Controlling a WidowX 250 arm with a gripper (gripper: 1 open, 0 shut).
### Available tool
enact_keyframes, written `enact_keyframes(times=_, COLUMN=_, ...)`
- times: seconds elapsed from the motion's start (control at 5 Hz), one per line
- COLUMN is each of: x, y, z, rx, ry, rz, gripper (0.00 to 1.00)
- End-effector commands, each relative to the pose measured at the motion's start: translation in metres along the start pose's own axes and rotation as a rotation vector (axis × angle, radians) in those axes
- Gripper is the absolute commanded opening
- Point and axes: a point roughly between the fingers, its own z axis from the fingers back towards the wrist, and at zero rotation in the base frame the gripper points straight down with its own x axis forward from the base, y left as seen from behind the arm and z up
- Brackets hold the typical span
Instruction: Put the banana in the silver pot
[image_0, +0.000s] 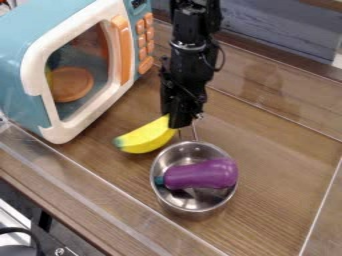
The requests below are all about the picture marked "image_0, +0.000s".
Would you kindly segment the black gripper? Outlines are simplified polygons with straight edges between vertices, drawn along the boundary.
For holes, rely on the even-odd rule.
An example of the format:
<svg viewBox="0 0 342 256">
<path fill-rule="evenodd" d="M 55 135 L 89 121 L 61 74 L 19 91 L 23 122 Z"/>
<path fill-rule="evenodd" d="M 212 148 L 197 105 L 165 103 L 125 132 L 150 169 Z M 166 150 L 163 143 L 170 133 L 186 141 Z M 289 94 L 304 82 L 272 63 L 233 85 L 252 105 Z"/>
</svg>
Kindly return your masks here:
<svg viewBox="0 0 342 256">
<path fill-rule="evenodd" d="M 171 56 L 163 56 L 161 76 L 161 107 L 170 111 L 169 127 L 179 129 L 191 125 L 204 113 L 208 102 L 206 84 L 220 71 L 217 66 L 220 44 L 171 43 Z"/>
</svg>

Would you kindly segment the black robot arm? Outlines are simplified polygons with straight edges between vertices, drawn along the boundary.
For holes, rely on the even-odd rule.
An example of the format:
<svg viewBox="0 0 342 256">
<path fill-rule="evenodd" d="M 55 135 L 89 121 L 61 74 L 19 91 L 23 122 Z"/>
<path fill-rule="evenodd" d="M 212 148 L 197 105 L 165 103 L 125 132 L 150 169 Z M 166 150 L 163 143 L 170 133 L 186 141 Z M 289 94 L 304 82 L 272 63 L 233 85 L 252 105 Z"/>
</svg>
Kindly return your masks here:
<svg viewBox="0 0 342 256">
<path fill-rule="evenodd" d="M 204 113 L 206 84 L 222 50 L 213 37 L 221 29 L 221 0 L 170 0 L 173 37 L 171 56 L 161 58 L 161 109 L 169 116 L 169 127 L 190 126 Z"/>
</svg>

